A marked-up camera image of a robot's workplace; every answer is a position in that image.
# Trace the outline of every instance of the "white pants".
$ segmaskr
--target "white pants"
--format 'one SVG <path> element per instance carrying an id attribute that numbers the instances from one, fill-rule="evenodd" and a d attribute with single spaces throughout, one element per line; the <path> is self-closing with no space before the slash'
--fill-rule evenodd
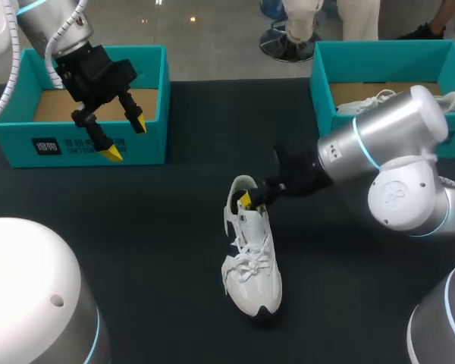
<path id="1" fill-rule="evenodd" d="M 315 13 L 324 0 L 283 0 L 288 15 L 287 33 L 293 42 L 312 37 Z M 337 0 L 339 15 L 344 22 L 344 40 L 377 40 L 381 0 Z"/>

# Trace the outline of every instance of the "white sneaker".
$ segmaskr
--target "white sneaker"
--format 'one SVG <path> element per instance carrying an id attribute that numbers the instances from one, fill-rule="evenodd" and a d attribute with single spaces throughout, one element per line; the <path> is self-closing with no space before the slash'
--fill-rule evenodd
<path id="1" fill-rule="evenodd" d="M 357 115 L 370 108 L 375 108 L 377 105 L 389 100 L 396 93 L 392 89 L 383 89 L 378 95 L 369 97 L 364 101 L 348 102 L 340 104 L 337 109 L 339 115 Z"/>
<path id="2" fill-rule="evenodd" d="M 224 229 L 231 236 L 231 225 L 234 241 L 221 273 L 226 294 L 236 306 L 248 316 L 266 319 L 280 307 L 282 291 L 268 213 L 264 206 L 257 211 L 245 210 L 239 200 L 233 201 L 236 192 L 252 188 L 257 186 L 250 176 L 237 177 L 231 186 L 224 207 Z"/>
<path id="3" fill-rule="evenodd" d="M 434 98 L 437 100 L 443 113 L 455 112 L 455 91 L 445 96 L 434 96 Z"/>

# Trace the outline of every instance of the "shoe box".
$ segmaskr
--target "shoe box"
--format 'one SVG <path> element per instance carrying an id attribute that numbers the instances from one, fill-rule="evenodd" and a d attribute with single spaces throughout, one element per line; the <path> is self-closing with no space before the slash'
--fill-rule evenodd
<path id="1" fill-rule="evenodd" d="M 352 115 L 338 115 L 337 105 L 414 85 L 436 96 L 455 91 L 455 41 L 317 42 L 310 92 L 320 135 L 353 120 Z M 455 158 L 455 112 L 446 118 L 449 137 L 437 154 Z"/>
<path id="2" fill-rule="evenodd" d="M 118 98 L 95 116 L 112 138 L 123 161 L 112 162 L 94 150 L 86 129 L 71 113 L 78 104 L 65 89 L 54 89 L 44 60 L 24 49 L 14 93 L 0 115 L 0 147 L 14 168 L 90 165 L 161 165 L 165 162 L 170 78 L 165 47 L 105 47 L 113 61 L 129 59 L 137 73 L 130 94 L 143 110 L 146 133 L 137 134 L 126 120 Z"/>

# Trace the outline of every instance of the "robotic arm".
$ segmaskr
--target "robotic arm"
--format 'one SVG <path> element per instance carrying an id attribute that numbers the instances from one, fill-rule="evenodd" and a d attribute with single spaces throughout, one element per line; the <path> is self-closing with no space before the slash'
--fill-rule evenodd
<path id="1" fill-rule="evenodd" d="M 0 0 L 0 54 L 7 49 L 10 39 L 17 49 L 14 49 L 11 81 L 1 98 L 0 112 L 10 98 L 18 74 L 18 23 L 45 59 L 54 87 L 64 86 L 74 101 L 80 102 L 71 114 L 76 126 L 86 128 L 97 152 L 115 162 L 122 160 L 113 140 L 96 123 L 94 112 L 118 97 L 135 132 L 145 133 L 143 111 L 128 92 L 137 73 L 129 60 L 112 61 L 101 45 L 93 47 L 89 43 L 93 28 L 83 13 L 87 0 L 19 0 L 14 11 L 9 1 Z"/>
<path id="2" fill-rule="evenodd" d="M 254 207 L 378 172 L 368 194 L 377 221 L 414 237 L 455 234 L 455 183 L 438 176 L 434 154 L 447 135 L 438 103 L 414 86 L 322 137 L 313 152 L 289 153 L 278 143 L 278 176 L 241 202 Z"/>

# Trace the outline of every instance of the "black tablecloth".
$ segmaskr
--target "black tablecloth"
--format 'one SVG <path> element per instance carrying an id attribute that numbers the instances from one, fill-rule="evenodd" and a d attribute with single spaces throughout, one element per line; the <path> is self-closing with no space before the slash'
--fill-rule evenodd
<path id="1" fill-rule="evenodd" d="M 166 165 L 13 170 L 0 151 L 0 216 L 70 244 L 114 363 L 408 363 L 406 324 L 455 266 L 455 243 L 380 237 L 334 189 L 282 200 L 269 209 L 282 310 L 251 325 L 224 295 L 222 209 L 238 174 L 272 171 L 275 139 L 316 141 L 308 80 L 171 92 Z M 455 179 L 455 160 L 440 169 Z"/>

